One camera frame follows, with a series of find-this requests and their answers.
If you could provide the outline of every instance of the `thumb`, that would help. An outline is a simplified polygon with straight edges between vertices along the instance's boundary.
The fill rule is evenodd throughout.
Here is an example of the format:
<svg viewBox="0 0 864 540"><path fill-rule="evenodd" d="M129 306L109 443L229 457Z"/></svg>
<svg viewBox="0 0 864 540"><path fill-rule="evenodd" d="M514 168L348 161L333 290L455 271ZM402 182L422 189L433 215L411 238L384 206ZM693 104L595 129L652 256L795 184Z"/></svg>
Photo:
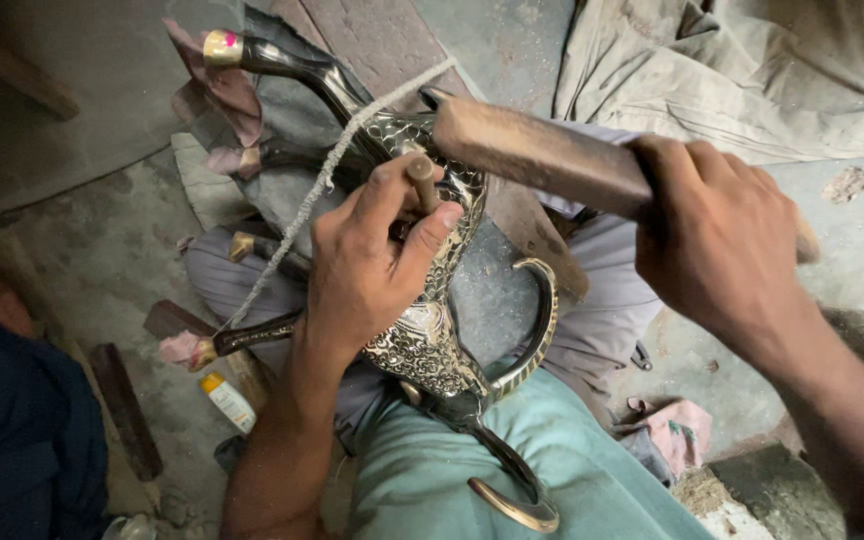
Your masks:
<svg viewBox="0 0 864 540"><path fill-rule="evenodd" d="M463 213L458 202L443 202L431 215L416 223L405 239L392 279L403 285L424 283L432 259Z"/></svg>

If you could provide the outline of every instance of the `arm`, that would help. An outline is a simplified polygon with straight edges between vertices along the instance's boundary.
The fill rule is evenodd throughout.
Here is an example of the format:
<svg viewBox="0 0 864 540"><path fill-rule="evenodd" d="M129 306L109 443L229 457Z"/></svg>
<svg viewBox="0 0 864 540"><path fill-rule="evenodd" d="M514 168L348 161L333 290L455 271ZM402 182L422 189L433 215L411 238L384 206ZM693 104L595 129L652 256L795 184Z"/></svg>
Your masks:
<svg viewBox="0 0 864 540"><path fill-rule="evenodd" d="M403 204L415 200L404 176L410 160L377 167L366 185L313 224L306 311L284 376L228 483L223 538L326 536L319 501L342 374L419 296L432 259L462 215L461 205L445 202L412 227L404 245L389 239ZM440 180L442 169L437 173Z"/></svg>
<svg viewBox="0 0 864 540"><path fill-rule="evenodd" d="M635 267L776 388L809 462L864 532L864 363L795 275L798 209L758 167L708 142L654 135L632 148L663 217L639 228Z"/></svg>

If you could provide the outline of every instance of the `gray tarp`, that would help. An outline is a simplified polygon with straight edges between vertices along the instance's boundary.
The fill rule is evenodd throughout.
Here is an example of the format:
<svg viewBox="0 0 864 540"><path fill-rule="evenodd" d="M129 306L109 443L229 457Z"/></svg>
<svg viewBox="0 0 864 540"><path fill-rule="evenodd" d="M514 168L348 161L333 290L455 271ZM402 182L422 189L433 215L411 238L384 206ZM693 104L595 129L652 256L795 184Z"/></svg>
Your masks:
<svg viewBox="0 0 864 540"><path fill-rule="evenodd" d="M864 157L864 1L588 0L554 117L753 164Z"/></svg>

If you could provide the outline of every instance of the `rope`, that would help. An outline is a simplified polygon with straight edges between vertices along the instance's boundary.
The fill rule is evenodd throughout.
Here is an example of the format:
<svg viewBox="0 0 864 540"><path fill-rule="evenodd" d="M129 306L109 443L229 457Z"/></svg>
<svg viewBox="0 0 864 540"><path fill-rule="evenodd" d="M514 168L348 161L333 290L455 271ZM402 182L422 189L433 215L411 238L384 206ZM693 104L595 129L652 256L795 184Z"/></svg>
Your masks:
<svg viewBox="0 0 864 540"><path fill-rule="evenodd" d="M345 126L345 129L342 130L342 134L339 135L339 140L336 142L335 147L332 148L325 157L325 163L322 164L321 170L318 171L318 177L316 177L315 183L312 185L312 188L309 189L308 194L305 195L305 200L302 201L302 204L298 207L298 214L295 215L293 222L286 227L282 233L282 243L278 246L275 254L272 255L271 260L269 260L269 265L266 266L265 269L262 270L262 274L258 276L255 285L248 293L248 296L246 296L246 300L242 302L242 306L239 307L234 315L232 315L231 319L219 328L220 331L230 324L233 328L238 328L239 323L241 323L242 319L244 319L249 313L249 307L256 300L259 293L262 292L262 289L265 289L268 285L270 277L276 271L276 268L279 267L279 263L282 262L282 259L285 258L285 254L288 253L289 248L292 247L292 243L299 234L299 229L306 223L309 214L312 213L312 205L319 200L319 197L322 196L322 192L326 187L330 190L333 188L332 172L335 171L335 167L339 165L339 160L342 159L342 155L346 153L349 145L353 143L353 136L355 135L355 132L362 127L362 124L372 118L379 111L401 100L406 94L415 92L419 87L445 73L446 70L453 66L455 66L455 58L450 57L445 61L426 69L414 79L406 81L395 90L392 90L384 96L376 99L348 120L348 124Z"/></svg>

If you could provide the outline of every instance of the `hand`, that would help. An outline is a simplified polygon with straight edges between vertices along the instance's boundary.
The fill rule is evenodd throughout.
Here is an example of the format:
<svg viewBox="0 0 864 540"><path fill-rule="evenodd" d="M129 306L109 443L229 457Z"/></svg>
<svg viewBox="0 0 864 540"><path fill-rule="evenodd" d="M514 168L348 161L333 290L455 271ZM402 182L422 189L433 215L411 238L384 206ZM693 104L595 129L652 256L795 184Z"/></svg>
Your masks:
<svg viewBox="0 0 864 540"><path fill-rule="evenodd" d="M708 142L644 135L662 216L639 227L635 270L666 305L747 360L817 313L795 275L796 204L774 178Z"/></svg>
<svg viewBox="0 0 864 540"><path fill-rule="evenodd" d="M379 165L365 185L312 224L312 274L300 330L306 344L328 344L328 356L342 370L422 294L432 259L462 216L461 204L444 202L414 224L404 244L390 240L397 215L418 202L405 177L413 158ZM444 171L436 169L438 182Z"/></svg>

